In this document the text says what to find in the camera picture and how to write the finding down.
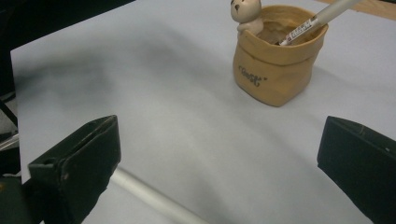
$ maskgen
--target white pen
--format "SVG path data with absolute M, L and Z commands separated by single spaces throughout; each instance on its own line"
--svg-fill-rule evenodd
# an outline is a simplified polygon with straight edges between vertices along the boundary
M 290 45 L 291 42 L 303 35 L 309 30 L 315 30 L 319 27 L 326 25 L 329 21 L 339 16 L 341 13 L 345 12 L 350 7 L 357 4 L 360 0 L 337 0 L 333 4 L 322 9 L 317 15 L 308 21 L 304 22 L 302 25 L 291 31 L 286 35 L 285 39 L 279 41 L 277 44 L 280 46 Z

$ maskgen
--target white backdrop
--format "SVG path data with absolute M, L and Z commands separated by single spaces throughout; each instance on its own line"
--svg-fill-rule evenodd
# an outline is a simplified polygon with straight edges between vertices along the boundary
M 12 51 L 22 166 L 115 114 L 120 166 L 209 223 L 371 223 L 316 158 L 327 116 L 396 139 L 395 25 L 332 21 L 311 83 L 276 108 L 233 81 L 229 1 L 137 0 Z M 173 222 L 110 183 L 84 223 Z

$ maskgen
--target bear figurine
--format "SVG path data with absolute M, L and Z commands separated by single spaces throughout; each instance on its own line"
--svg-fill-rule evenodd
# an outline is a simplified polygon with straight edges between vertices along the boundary
M 232 0 L 231 16 L 234 21 L 239 22 L 237 27 L 239 34 L 248 30 L 258 35 L 264 27 L 260 0 Z

